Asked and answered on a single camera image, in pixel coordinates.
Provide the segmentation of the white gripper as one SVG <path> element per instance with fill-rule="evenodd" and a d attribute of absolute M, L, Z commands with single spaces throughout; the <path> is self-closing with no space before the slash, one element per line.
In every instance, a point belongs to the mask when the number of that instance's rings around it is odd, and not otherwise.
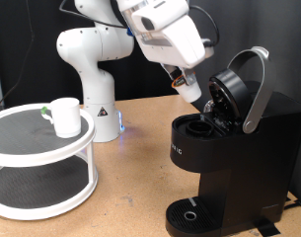
<path fill-rule="evenodd" d="M 161 31 L 151 33 L 151 39 L 138 36 L 137 41 L 145 57 L 152 62 L 163 63 L 162 67 L 172 81 L 182 76 L 180 67 L 193 68 L 205 58 L 205 48 L 198 30 L 189 16 Z M 186 75 L 187 84 L 196 82 L 195 73 Z"/>

